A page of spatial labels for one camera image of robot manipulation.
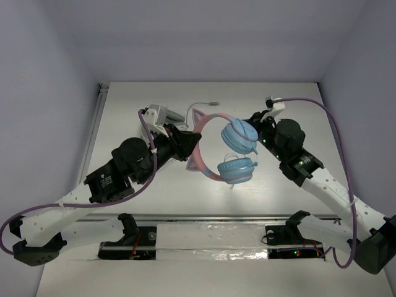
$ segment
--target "white wall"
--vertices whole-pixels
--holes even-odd
[[[365,0],[55,2],[101,82],[318,82]]]
[[[342,127],[356,194],[396,215],[396,1],[367,1],[319,84]],[[394,292],[396,259],[387,267]]]
[[[93,75],[47,12],[29,0],[0,5],[2,222],[71,189],[95,107]],[[41,270],[0,253],[1,296],[35,296]]]

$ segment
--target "blue ear cup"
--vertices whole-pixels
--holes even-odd
[[[250,158],[241,158],[221,163],[217,170],[227,184],[240,184],[251,180],[255,166]]]
[[[243,155],[257,154],[257,131],[247,122],[233,118],[222,130],[222,139],[230,149]]]

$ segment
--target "pink headband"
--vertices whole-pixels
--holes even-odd
[[[225,113],[212,113],[205,114],[201,110],[197,110],[195,108],[192,109],[192,120],[194,122],[194,130],[193,132],[201,133],[205,125],[214,118],[223,118],[232,123],[233,117],[225,114]],[[206,166],[205,162],[202,159],[199,149],[199,143],[196,145],[194,151],[192,152],[190,158],[187,161],[186,169],[189,171],[201,171],[208,178],[215,181],[225,181],[220,175],[214,173],[212,170]]]

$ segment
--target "cat ear headphones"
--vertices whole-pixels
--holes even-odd
[[[192,109],[192,120],[194,122],[194,133],[201,133],[204,126],[214,118],[223,118],[229,123],[222,130],[221,136],[226,145],[234,152],[247,155],[251,152],[257,154],[257,131],[247,122],[234,118],[224,113],[205,114],[201,110]],[[204,163],[200,154],[199,143],[187,162],[186,169],[189,171],[201,171],[208,178],[215,181],[224,181],[227,184],[240,184],[252,178],[254,167],[257,162],[250,158],[238,158],[225,161],[217,165],[220,175],[210,170]]]

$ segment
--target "pink cat ear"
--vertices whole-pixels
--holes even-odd
[[[199,169],[198,169],[198,167],[197,167],[197,164],[196,164],[195,161],[194,161],[194,157],[193,157],[193,156],[191,156],[191,157],[188,159],[186,169],[187,169],[188,171],[199,171]]]
[[[206,116],[206,114],[202,110],[197,110],[195,108],[192,109],[192,122],[194,126],[200,121],[201,118]]]

